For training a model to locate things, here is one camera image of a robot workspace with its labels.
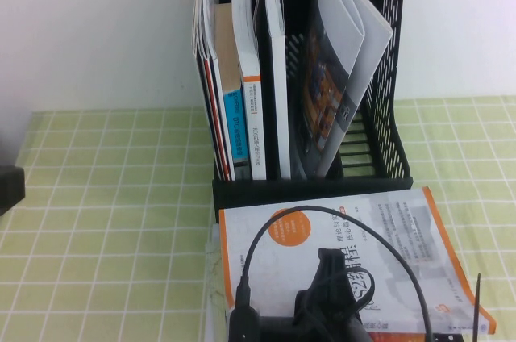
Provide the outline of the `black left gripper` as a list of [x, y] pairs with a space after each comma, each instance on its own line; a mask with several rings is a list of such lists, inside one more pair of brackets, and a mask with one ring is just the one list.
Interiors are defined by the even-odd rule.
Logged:
[[0, 167], [0, 215], [25, 198], [25, 173], [14, 165]]

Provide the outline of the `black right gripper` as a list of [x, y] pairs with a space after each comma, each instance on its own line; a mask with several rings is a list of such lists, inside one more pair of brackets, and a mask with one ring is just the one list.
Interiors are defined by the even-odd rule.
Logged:
[[294, 317], [260, 316], [260, 341], [360, 341], [364, 338], [359, 302], [323, 301], [326, 294], [347, 293], [345, 256], [320, 248], [316, 286], [299, 290]]

